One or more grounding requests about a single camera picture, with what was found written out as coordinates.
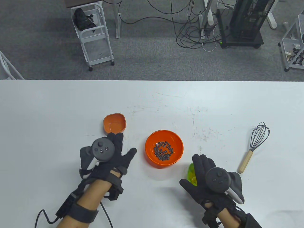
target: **vr controller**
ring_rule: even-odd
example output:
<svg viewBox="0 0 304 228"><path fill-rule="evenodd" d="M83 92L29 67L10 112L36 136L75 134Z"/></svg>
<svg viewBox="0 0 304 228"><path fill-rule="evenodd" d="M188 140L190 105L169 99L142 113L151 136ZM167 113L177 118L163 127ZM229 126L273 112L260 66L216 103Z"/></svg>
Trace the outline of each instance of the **vr controller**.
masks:
<svg viewBox="0 0 304 228"><path fill-rule="evenodd" d="M107 138L96 139L92 146L80 149L80 169L82 179L86 179L100 162L109 161L115 151L114 144Z"/></svg>
<svg viewBox="0 0 304 228"><path fill-rule="evenodd" d="M242 179L236 172L214 167L206 174L206 184L214 192L230 195L238 204L244 204L242 195Z"/></svg>

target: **black strap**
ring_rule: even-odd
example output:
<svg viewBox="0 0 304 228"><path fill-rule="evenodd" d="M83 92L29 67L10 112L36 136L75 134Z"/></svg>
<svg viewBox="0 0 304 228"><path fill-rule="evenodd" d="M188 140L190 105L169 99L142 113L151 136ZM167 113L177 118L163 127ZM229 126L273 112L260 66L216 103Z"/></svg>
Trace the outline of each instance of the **black strap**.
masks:
<svg viewBox="0 0 304 228"><path fill-rule="evenodd" d="M82 223L92 223L98 213L98 210L91 211L76 203L74 203L68 212L73 219Z"/></svg>
<svg viewBox="0 0 304 228"><path fill-rule="evenodd" d="M92 171L93 171L93 169L79 169L79 174L80 174L80 176L82 178L84 175L88 175Z"/></svg>
<svg viewBox="0 0 304 228"><path fill-rule="evenodd" d="M121 179L119 177L115 176L112 173L109 173L106 181L110 182L115 187L115 189L117 189L117 191L119 192L119 194L123 193L123 188L121 187L122 181L121 181Z"/></svg>
<svg viewBox="0 0 304 228"><path fill-rule="evenodd" d="M64 201L64 203L61 205L61 207L58 209L58 211L56 212L56 216L60 219L65 217L69 212L71 206L75 202L77 202L77 200L82 196L82 194L83 194L82 191L78 191L78 190L73 191Z"/></svg>
<svg viewBox="0 0 304 228"><path fill-rule="evenodd" d="M247 221L245 224L242 224L243 228L262 228L260 224L254 219L251 214L246 214Z"/></svg>
<svg viewBox="0 0 304 228"><path fill-rule="evenodd" d="M109 196L105 195L104 197L106 199L109 199L110 201L117 200L117 198L121 194L116 188L113 188L113 187L110 188L109 193L110 193Z"/></svg>
<svg viewBox="0 0 304 228"><path fill-rule="evenodd" d="M122 175L126 175L128 170L126 167L123 167L123 166L118 166L117 168L114 168L114 169L117 169L118 172L120 172Z"/></svg>
<svg viewBox="0 0 304 228"><path fill-rule="evenodd" d="M219 213L219 209L217 209L216 207L212 206L210 208L208 208L206 211L205 211L205 214L204 214L204 217L202 218L202 221L205 225L208 224L208 226L210 228L218 228L219 227L219 224L221 223L218 223L216 221L216 218L217 218L217 214Z"/></svg>

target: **hand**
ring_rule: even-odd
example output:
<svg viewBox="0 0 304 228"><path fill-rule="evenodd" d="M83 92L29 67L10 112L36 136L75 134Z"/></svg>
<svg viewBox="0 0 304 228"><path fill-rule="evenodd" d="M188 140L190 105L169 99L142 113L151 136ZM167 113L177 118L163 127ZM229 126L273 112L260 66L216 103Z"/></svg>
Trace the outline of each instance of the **hand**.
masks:
<svg viewBox="0 0 304 228"><path fill-rule="evenodd" d="M137 150L132 148L124 156L121 155L123 148L123 134L109 133L106 137L111 140L115 146L113 157L108 162L102 162L94 168L90 174L90 178L106 180L110 171L120 172L121 175L127 174L127 169Z"/></svg>
<svg viewBox="0 0 304 228"><path fill-rule="evenodd" d="M186 179L179 181L179 184L191 195L191 197L207 211L210 209L212 215L207 214L203 218L205 224L208 223L210 227L216 226L217 214L225 208L235 209L235 202L225 193L215 193L211 191L206 184L206 173L216 167L214 161L207 158L206 155L195 154L192 157L197 186L194 186Z"/></svg>

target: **green cup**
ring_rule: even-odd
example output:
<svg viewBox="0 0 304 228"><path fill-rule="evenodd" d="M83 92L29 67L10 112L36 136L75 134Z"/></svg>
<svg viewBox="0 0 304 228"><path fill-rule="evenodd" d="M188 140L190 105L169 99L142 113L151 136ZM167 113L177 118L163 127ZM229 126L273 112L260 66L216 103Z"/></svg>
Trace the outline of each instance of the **green cup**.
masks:
<svg viewBox="0 0 304 228"><path fill-rule="evenodd" d="M188 169L188 175L187 175L187 180L193 184L194 186L197 186L196 182L196 176L195 176L195 171L194 171L194 165L193 163L190 164L189 169Z"/></svg>

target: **metal shelf cart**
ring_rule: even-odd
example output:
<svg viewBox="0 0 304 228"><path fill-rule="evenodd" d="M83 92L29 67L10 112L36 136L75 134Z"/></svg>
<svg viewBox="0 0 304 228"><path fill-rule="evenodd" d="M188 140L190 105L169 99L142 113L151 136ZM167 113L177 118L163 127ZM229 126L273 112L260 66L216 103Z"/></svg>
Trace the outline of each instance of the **metal shelf cart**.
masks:
<svg viewBox="0 0 304 228"><path fill-rule="evenodd" d="M297 33L292 36L292 39L286 38L293 32L295 27ZM304 14L298 15L281 42L278 43L278 46L282 49L284 71L289 71L290 68L304 69Z"/></svg>
<svg viewBox="0 0 304 228"><path fill-rule="evenodd" d="M78 30L74 23L74 12L81 8L86 16L92 18L96 25L94 28ZM103 8L98 3L90 3L71 8L71 17L74 24L75 31L80 40L85 61L89 65L89 71L92 71L92 66L95 64L111 61L114 66L114 56L110 45L109 33L105 23L105 15Z"/></svg>

